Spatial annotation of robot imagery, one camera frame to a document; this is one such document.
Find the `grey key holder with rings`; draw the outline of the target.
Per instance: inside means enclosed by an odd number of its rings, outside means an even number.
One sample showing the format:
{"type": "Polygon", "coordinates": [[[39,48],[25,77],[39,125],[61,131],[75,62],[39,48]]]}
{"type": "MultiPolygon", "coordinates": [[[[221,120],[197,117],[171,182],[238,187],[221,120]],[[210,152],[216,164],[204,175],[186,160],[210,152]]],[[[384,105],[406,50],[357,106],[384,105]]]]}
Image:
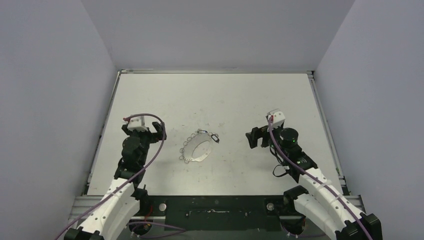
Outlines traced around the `grey key holder with rings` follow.
{"type": "Polygon", "coordinates": [[[213,132],[200,128],[191,133],[179,149],[178,159],[185,164],[204,161],[211,154],[215,143],[211,134],[213,132]]]}

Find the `key with black tag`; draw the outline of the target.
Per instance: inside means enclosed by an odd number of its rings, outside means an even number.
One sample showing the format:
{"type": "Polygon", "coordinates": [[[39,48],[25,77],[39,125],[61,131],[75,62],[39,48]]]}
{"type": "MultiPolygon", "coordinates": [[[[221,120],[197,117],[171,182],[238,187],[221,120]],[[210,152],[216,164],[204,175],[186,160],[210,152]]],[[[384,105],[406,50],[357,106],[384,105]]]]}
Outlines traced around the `key with black tag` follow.
{"type": "Polygon", "coordinates": [[[216,133],[212,133],[211,135],[210,135],[210,138],[215,142],[215,143],[219,143],[220,142],[220,139],[219,139],[219,135],[218,134],[216,134],[216,133]]]}

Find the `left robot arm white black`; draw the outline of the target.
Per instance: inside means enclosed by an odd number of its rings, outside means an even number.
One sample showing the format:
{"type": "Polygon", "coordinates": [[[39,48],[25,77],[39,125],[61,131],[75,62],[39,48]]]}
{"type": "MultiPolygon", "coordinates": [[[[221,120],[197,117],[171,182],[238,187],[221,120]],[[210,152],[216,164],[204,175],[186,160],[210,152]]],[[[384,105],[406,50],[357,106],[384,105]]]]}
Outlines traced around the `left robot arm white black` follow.
{"type": "Polygon", "coordinates": [[[121,159],[106,193],[99,203],[93,205],[72,221],[85,220],[77,227],[66,228],[65,240],[115,240],[130,219],[144,215],[149,210],[147,190],[140,189],[146,168],[150,146],[163,144],[167,138],[163,121],[152,123],[155,132],[144,125],[142,117],[126,119],[122,130],[127,137],[122,142],[121,159]]]}

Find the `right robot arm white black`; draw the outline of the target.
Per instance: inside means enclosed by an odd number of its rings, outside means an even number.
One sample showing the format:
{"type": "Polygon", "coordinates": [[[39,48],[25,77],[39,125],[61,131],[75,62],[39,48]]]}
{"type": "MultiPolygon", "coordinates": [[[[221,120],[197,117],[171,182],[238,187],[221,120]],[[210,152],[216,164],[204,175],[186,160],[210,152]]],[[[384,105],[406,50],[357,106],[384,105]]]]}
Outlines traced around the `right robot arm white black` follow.
{"type": "Polygon", "coordinates": [[[251,149],[269,148],[285,174],[298,184],[283,193],[282,207],[290,215],[309,218],[332,240],[381,240],[381,221],[356,207],[327,179],[318,165],[298,144],[299,133],[279,126],[254,127],[246,133],[251,149]]]}

